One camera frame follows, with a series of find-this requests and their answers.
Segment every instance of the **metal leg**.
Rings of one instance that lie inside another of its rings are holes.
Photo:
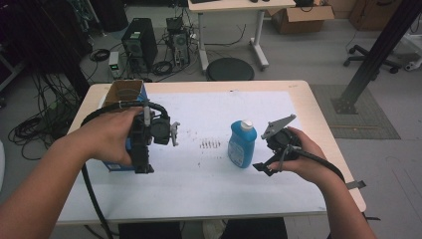
[[[261,31],[263,28],[263,21],[264,21],[264,10],[260,10],[258,12],[258,19],[257,19],[257,29],[255,31],[255,38],[251,38],[251,46],[253,47],[255,53],[258,56],[258,59],[260,61],[261,65],[261,71],[264,71],[264,69],[268,68],[270,64],[267,61],[267,58],[264,55],[263,50],[260,46],[260,40],[261,40]]]
[[[207,52],[205,51],[204,43],[204,29],[203,29],[203,13],[198,13],[198,25],[199,25],[199,59],[201,60],[202,72],[205,74],[208,68]]]

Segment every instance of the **plastic bottle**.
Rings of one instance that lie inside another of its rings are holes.
[[[250,120],[238,120],[232,123],[232,136],[229,140],[229,157],[232,162],[246,168],[251,164],[254,155],[257,131]]]

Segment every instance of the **hand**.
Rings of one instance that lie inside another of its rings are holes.
[[[289,130],[296,134],[301,140],[302,149],[304,151],[310,152],[320,158],[325,159],[325,155],[323,154],[320,147],[304,132],[294,127],[289,127]],[[272,170],[278,170],[279,163],[273,162],[270,164],[269,168]],[[323,165],[303,156],[300,156],[296,160],[283,162],[282,170],[295,172],[303,179],[313,182],[316,185],[319,185],[319,183],[323,181],[323,177],[327,173],[330,173],[330,170]]]
[[[142,108],[130,108],[121,113],[103,114],[66,136],[67,145],[81,150],[84,160],[95,158],[130,165],[125,141],[133,118]]]

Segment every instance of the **strap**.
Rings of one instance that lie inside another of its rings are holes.
[[[366,183],[364,181],[362,181],[362,180],[360,180],[360,181],[351,181],[351,182],[348,182],[346,184],[346,187],[347,187],[348,190],[353,189],[353,188],[360,189],[360,188],[365,187],[365,186],[366,186]]]

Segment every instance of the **person's left hand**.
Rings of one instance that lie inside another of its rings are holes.
[[[142,110],[130,108],[121,113],[103,114],[92,119],[66,136],[68,144],[76,145],[76,150],[82,150],[86,160],[95,158],[131,165],[125,141],[133,118]]]

